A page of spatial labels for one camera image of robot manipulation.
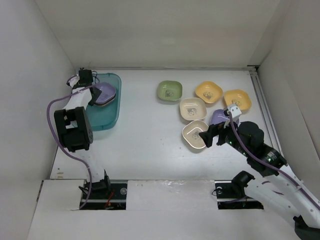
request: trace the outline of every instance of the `yellow bowl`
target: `yellow bowl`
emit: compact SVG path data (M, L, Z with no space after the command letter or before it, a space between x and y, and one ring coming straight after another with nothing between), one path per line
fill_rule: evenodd
M213 104L221 98L224 91L212 81L204 81L195 89L195 94L207 104Z
M224 101L227 106L236 104L242 111L248 110L252 105L248 93L240 89L226 91L224 93Z

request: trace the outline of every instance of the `ceramic bowl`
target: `ceramic bowl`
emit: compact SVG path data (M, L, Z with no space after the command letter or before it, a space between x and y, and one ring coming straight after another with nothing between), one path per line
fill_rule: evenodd
M157 95L163 101L177 101L182 97L182 85L178 81L162 81L158 85Z
M185 98L180 102L181 116L188 121L201 120L207 115L205 102L200 98Z
M206 144L199 136L199 133L208 130L208 125L201 120L194 120L185 126L182 130L182 136L195 149L203 149Z
M212 81L204 81L195 89L195 94L207 104L215 103L224 91Z
M224 101L227 106L236 104L242 111L248 110L252 105L249 95L240 89L226 91L224 93Z

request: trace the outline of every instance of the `teal plastic tub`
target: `teal plastic tub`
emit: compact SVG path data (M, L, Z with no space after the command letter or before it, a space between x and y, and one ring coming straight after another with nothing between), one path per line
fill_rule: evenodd
M115 87L115 99L106 106L90 106L86 108L92 131L102 131L113 128L118 120L121 99L121 79L114 73L98 74L101 82L106 82Z

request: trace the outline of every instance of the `bowl rim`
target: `bowl rim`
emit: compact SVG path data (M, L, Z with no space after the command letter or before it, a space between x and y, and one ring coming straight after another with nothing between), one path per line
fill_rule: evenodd
M242 111L249 110L249 109L252 107L252 101L251 101L251 99L250 99L250 97L249 97L249 94L248 94L246 91L242 90L242 89L233 89L233 90L228 90L228 91L226 91L226 92L224 93L224 96L223 96L224 102L225 102L226 104L227 104L226 95L228 95L228 94L230 94L230 93L232 93L232 92L241 92L241 93L243 93L244 95L247 96L247 99L249 99L249 107L247 107L247 108L245 108L245 109L241 109Z
M218 91L219 91L219 97L217 97L215 101L209 101L209 100L207 100L207 99L204 99L203 96L199 93L200 87L201 87L202 85L212 85L215 89L218 89ZM223 89L222 89L218 84L216 84L216 83L213 82L213 81L203 81L202 83L200 83L200 84L195 88L195 94L196 94L199 98L201 98L205 103L207 103L207 104L214 104L215 102L217 102L217 101L222 97L222 95L224 94L224 91L223 91Z
M204 144L204 146L202 146L202 147L195 147L195 146L193 146L193 145L187 140L186 136L184 135L184 130L185 130L185 128L188 127L189 125L193 124L194 122L202 122L203 124L205 124L205 125L209 128L209 126L205 123L205 121L202 121L202 120L199 120L199 119L193 120L192 122L190 122L190 123L188 123L187 125L184 126L184 128L182 129L182 136L183 136L184 140L186 140L187 143L188 143L191 147L193 147L194 149L203 149L203 148L206 147L206 144Z
M204 110L205 110L204 117L202 117L202 118L197 118L197 119L191 119L191 120L190 120L190 119L186 119L186 118L182 115L182 104L183 104L183 102L184 102L185 100L189 100L189 99L197 99L197 100L199 100L199 102L200 102L201 104L203 104L203 107L204 107ZM181 115L181 117L182 117L183 119L187 120L187 121L196 121L196 120L200 120L200 121L201 121L201 120L204 119L204 118L207 116L207 114L208 114L205 102L204 102L201 98L199 98L199 97L187 97L187 98L182 99L182 100L180 101L179 108L180 108L180 115Z
M162 95L160 94L160 89L164 88L163 86L161 86L162 83L164 82L174 82L174 83L178 83L179 84L179 88L181 89L181 95L179 96L179 98L177 99L166 99L166 98L163 98ZM180 100L182 98L182 95L183 95L183 86L181 84L181 82L179 81L172 81L172 80L164 80L164 81L161 81L159 84L158 84L158 87L156 89L156 95L158 96L159 99L161 99L162 101L166 101L166 102L176 102L178 100Z

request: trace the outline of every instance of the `purple cable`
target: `purple cable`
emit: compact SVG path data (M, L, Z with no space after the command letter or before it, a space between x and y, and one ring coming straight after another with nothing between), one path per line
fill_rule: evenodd
M68 95L68 96L64 96L64 97L55 99L55 100L51 101L51 102L49 103L48 107L46 108L46 119L47 119L47 121L48 121L48 125L49 125L50 131L51 131L51 133L52 133L52 136L53 136L54 140L56 141L56 143L58 144L59 148L60 148L61 151L62 151L65 155L67 155L69 158L72 158L72 159L74 159L74 160L77 160L77 161L83 163L83 164L85 165L85 167L87 168L88 173L89 173L89 181L90 181L90 182L89 182L88 193L87 193L87 195L86 195L86 199L85 199L84 203L80 206L79 209L82 209L82 208L87 204L87 202L88 202L88 200L89 200L89 197L90 197L91 188L92 188L92 174L91 174L91 170L90 170L90 167L89 167L89 165L88 165L88 163L87 163L86 161L84 161L84 160L82 160L81 158L78 158L78 157L76 157L76 156L72 156L72 155L71 155L70 153L68 153L68 152L65 150L65 148L61 145L61 143L60 143L60 141L59 141L59 139L58 139L58 137L57 137L57 135L56 135L56 133L55 133L54 127L53 127L52 124L51 124L51 120L50 120L50 108L51 108L52 104L54 104L54 103L56 103L56 102L59 102L59 101L62 101L62 100L64 100L64 99L70 98L70 97L72 97L72 96L80 93L81 91L87 90L87 89L92 88L92 87L94 87L94 86L95 86L95 85L90 85L90 86L87 86L87 87L85 87L85 88L82 88L81 90L76 91L76 92L74 92L74 93L72 93L72 94L70 94L70 95Z
M248 197L247 196L244 196L244 197L242 197L242 198L239 198L239 199L236 199L236 200L232 200L232 201L225 201L225 202L223 202L223 203L225 203L225 204L233 204L233 203L237 203L237 202L240 202L240 201L242 201L242 200L245 200L245 199L247 199Z
M68 84L70 82L71 79L75 78L77 75L73 75L71 77L69 77L69 79L66 81L66 84Z
M290 180L296 187L300 186L299 183L297 183L289 174L287 174L286 172L276 168L275 166L272 166L262 160L260 160L259 158L257 158L255 155L253 155L249 150L248 148L245 146L245 144L242 142L240 136L238 135L237 133L237 130L235 128L235 125L234 125L234 120L232 118L232 114L230 113L229 114L230 116L230 123L231 123L231 128L232 128L232 131L236 137L236 139L238 140L239 144L241 145L241 147L243 148L243 150L255 161L257 161L258 163L274 170L274 171L277 171L278 173L281 173L282 175L284 175L288 180ZM301 187L299 189L302 194L320 211L320 206L313 200L313 198Z

